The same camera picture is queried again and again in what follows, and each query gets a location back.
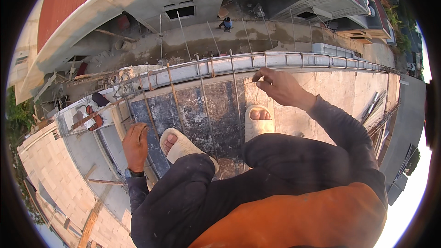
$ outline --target concrete pipe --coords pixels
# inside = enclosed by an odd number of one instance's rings
[[[127,51],[130,50],[132,48],[132,44],[128,41],[125,41],[124,39],[119,39],[116,43],[115,43],[115,49],[119,50],[123,50],[123,51]]]

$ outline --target worker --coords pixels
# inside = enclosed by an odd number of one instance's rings
[[[230,29],[233,28],[233,21],[229,17],[226,17],[223,19],[222,23],[219,24],[219,26],[216,29],[220,30],[222,29],[222,26],[224,32],[231,33]]]
[[[261,68],[252,81],[280,105],[308,113],[336,145],[273,133],[270,112],[253,105],[246,111],[243,146],[252,169],[212,181],[217,161],[168,129],[160,145],[172,166],[149,192],[143,173],[148,127],[134,124],[123,148],[135,245],[374,246],[386,221],[387,197],[366,129],[287,72]]]

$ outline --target hand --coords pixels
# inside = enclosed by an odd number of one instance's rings
[[[146,123],[132,124],[123,140],[124,154],[127,160],[127,168],[135,173],[144,170],[148,148],[147,131],[149,127]]]
[[[303,89],[293,75],[262,67],[254,74],[253,82],[276,102],[287,107],[298,107],[308,112],[317,97]]]

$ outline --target dark pants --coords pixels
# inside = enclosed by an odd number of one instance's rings
[[[328,143],[267,133],[247,142],[243,155],[253,169],[214,182],[206,154],[178,159],[134,212],[135,245],[187,247],[242,203],[350,183],[348,153]]]
[[[222,22],[221,24],[219,24],[219,28],[221,28],[222,26],[225,27],[225,30],[229,30],[229,29],[231,29],[230,27],[226,26],[224,22]]]

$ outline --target white slipper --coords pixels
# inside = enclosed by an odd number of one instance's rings
[[[178,137],[178,140],[176,143],[173,144],[172,148],[168,151],[168,154],[165,152],[165,141],[167,140],[168,135],[173,134],[176,137]],[[176,162],[177,159],[184,157],[186,155],[192,154],[192,153],[204,153],[201,151],[195,144],[193,144],[185,135],[183,135],[179,130],[169,128],[164,131],[164,133],[161,136],[161,140],[159,141],[159,144],[161,146],[162,152],[164,155],[167,155],[167,160],[170,161],[172,164]],[[211,156],[211,161],[213,161],[214,168],[216,169],[216,172],[219,170],[219,164],[218,162]]]
[[[245,113],[245,142],[253,139],[257,135],[261,135],[264,133],[274,133],[274,120],[253,120],[251,119],[251,111],[252,110],[266,110],[269,113],[269,110],[257,104],[249,106],[246,109]]]

